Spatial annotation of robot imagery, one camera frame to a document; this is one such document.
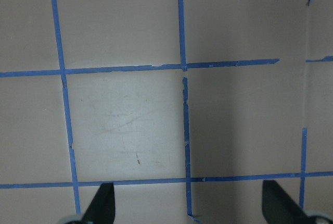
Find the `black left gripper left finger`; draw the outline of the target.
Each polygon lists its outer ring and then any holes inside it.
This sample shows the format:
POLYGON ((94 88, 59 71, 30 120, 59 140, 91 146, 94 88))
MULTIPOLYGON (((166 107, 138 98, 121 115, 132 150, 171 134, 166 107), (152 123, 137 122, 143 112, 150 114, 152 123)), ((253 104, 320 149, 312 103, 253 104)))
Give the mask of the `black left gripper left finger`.
POLYGON ((116 215, 113 183, 102 183, 82 217, 82 223, 113 224, 116 215))

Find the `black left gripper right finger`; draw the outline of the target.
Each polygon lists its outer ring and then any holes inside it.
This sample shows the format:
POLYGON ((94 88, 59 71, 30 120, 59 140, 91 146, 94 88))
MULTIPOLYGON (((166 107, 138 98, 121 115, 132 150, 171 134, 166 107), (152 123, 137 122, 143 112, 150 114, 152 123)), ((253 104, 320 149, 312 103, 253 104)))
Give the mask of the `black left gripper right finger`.
POLYGON ((262 214, 270 224, 311 223, 311 218, 275 180, 263 181, 262 214))

